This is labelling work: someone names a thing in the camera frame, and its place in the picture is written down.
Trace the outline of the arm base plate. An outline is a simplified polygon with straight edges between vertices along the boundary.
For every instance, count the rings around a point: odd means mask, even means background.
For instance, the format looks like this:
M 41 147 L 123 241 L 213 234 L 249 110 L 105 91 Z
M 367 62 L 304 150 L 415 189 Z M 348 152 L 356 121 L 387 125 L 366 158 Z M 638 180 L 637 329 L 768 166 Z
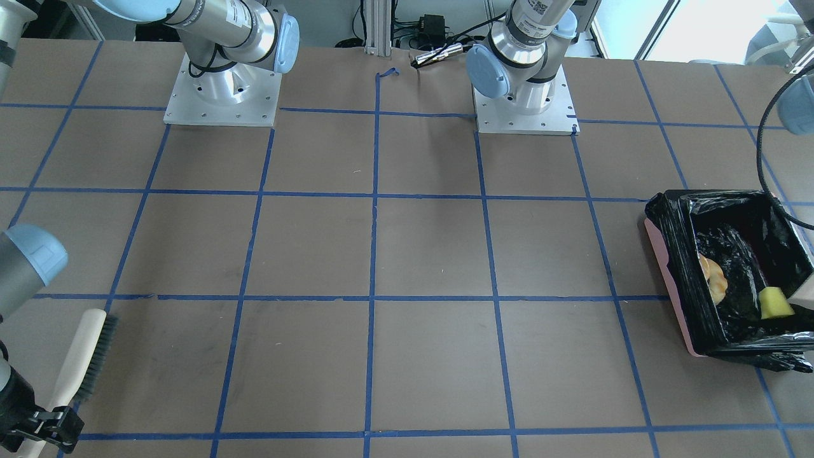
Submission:
M 526 82 L 512 95 L 489 99 L 472 90 L 481 134 L 576 135 L 581 133 L 564 67 L 553 80 Z
M 196 76 L 187 55 L 163 121 L 187 127 L 273 127 L 283 75 L 247 64 Z

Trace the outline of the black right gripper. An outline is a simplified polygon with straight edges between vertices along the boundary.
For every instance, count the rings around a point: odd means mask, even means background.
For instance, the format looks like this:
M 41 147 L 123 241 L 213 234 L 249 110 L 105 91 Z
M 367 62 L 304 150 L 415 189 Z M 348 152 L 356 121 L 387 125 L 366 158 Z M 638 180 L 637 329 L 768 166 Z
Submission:
M 1 363 L 1 443 L 11 454 L 41 454 L 46 445 L 70 454 L 71 438 L 65 436 L 78 436 L 84 426 L 73 408 L 49 412 L 37 406 L 30 383 Z

